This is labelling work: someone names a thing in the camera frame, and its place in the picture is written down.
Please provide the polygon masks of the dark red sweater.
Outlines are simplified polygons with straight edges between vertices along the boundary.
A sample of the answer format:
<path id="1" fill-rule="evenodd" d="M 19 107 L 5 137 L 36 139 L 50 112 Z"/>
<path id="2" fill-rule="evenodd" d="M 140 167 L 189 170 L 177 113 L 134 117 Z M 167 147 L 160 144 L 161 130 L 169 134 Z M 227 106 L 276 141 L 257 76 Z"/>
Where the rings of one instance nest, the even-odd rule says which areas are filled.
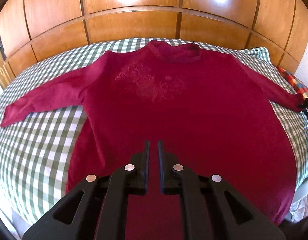
<path id="1" fill-rule="evenodd" d="M 296 161 L 272 104 L 299 112 L 302 102 L 232 55 L 151 41 L 131 53 L 107 51 L 30 91 L 6 107 L 1 125 L 82 106 L 67 190 L 113 173 L 148 140 L 148 193 L 129 198 L 126 239 L 181 239 L 179 199 L 160 191 L 157 142 L 196 174 L 219 174 L 278 225 L 293 200 Z"/>

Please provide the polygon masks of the multicolour checked pillow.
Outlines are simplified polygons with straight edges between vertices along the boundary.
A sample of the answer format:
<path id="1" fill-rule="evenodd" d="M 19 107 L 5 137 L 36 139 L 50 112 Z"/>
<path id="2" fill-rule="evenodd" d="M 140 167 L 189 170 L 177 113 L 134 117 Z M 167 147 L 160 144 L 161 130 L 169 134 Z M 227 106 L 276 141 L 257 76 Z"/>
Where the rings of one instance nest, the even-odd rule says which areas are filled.
<path id="1" fill-rule="evenodd" d="M 281 67 L 277 67 L 277 69 L 281 76 L 293 87 L 296 93 L 302 94 L 305 99 L 308 98 L 308 87 L 301 80 Z"/>

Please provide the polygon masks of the green checked bed cover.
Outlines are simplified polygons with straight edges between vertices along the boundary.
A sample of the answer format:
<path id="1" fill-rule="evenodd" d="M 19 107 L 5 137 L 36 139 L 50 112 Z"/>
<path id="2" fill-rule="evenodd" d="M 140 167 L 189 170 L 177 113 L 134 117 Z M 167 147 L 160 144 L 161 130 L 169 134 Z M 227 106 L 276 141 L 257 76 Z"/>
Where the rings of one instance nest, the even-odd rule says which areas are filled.
<path id="1" fill-rule="evenodd" d="M 154 38 L 127 38 L 78 47 L 36 63 L 18 75 L 0 96 L 0 124 L 7 105 L 30 90 L 66 72 L 85 67 L 106 51 L 126 53 L 144 47 Z M 266 76 L 290 93 L 292 85 L 270 62 L 265 47 L 233 50 L 203 42 L 160 39 L 172 46 L 194 43 L 205 50 L 232 54 L 243 64 Z M 308 120 L 271 103 L 294 151 L 296 190 L 308 179 Z M 9 127 L 0 126 L 0 196 L 29 225 L 34 224 L 65 193 L 70 155 L 85 121 L 83 108 L 67 107 L 30 114 Z"/>

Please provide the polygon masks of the wooden wardrobe wall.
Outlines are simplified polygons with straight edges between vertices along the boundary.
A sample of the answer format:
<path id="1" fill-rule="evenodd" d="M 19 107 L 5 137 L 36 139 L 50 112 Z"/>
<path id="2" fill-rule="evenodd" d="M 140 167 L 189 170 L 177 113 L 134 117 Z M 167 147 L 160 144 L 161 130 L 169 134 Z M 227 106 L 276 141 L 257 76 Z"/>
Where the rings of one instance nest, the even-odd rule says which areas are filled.
<path id="1" fill-rule="evenodd" d="M 0 83 L 72 48 L 130 37 L 265 47 L 296 72 L 308 44 L 303 0 L 0 0 Z"/>

